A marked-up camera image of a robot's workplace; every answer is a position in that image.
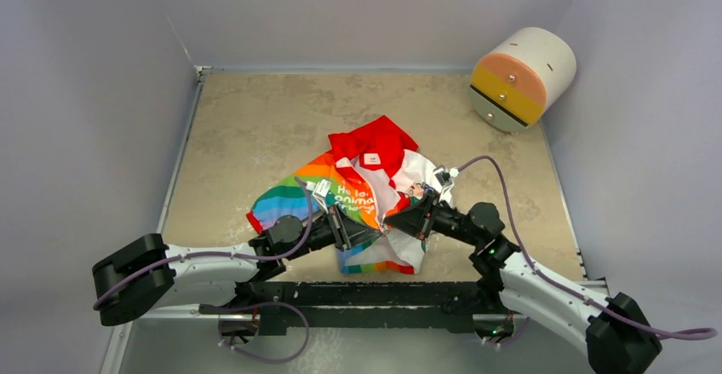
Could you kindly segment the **rainbow red white kids jacket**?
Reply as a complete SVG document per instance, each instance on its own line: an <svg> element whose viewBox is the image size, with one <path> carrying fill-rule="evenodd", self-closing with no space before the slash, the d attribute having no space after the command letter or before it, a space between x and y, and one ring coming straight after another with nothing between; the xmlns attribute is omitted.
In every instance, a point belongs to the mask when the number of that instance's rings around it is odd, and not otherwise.
<svg viewBox="0 0 722 374"><path fill-rule="evenodd" d="M314 211L337 205L354 221L382 231L377 239L338 251L340 271L418 274L427 251L425 240L389 229L383 222L424 193L439 193L433 175L437 165L421 155L417 143L386 116L331 134L329 143L328 152L283 178L253 203L246 215L250 225L260 233L282 216L306 219L307 201L298 182L328 179L332 187L325 199L316 196ZM453 202L451 189L439 194L447 204Z"/></svg>

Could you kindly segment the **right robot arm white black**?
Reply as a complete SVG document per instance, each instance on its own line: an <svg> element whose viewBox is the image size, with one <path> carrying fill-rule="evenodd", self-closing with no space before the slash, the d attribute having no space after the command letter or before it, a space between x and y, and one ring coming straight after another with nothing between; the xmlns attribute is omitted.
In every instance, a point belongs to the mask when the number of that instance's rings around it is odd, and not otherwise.
<svg viewBox="0 0 722 374"><path fill-rule="evenodd" d="M415 238L440 233L472 245L469 259L481 278L480 305L521 313L562 337L587 357L596 373L643 373L662 351L638 303L590 290L544 267L507 239L498 209L477 203L466 214L432 195L386 218Z"/></svg>

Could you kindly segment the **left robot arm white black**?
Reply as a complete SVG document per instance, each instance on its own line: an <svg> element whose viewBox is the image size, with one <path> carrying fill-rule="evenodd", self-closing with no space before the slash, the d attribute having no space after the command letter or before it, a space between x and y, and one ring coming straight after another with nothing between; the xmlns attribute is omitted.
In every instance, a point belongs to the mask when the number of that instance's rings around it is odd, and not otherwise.
<svg viewBox="0 0 722 374"><path fill-rule="evenodd" d="M303 221L282 216L259 236L234 246L192 248L146 234L92 268L94 311L104 326L122 325L170 306L204 304L241 314L251 308L249 282L284 272L285 260L334 246L348 250L380 237L377 228L354 221L337 206Z"/></svg>

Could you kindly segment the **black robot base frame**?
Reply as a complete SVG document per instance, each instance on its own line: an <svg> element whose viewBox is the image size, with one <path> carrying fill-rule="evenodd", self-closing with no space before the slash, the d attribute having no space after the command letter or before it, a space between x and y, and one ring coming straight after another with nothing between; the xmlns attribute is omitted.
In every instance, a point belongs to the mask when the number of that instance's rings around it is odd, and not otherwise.
<svg viewBox="0 0 722 374"><path fill-rule="evenodd" d="M223 306L202 305L230 326L226 336L283 336L290 328L441 329L503 339L513 312L471 281L238 284Z"/></svg>

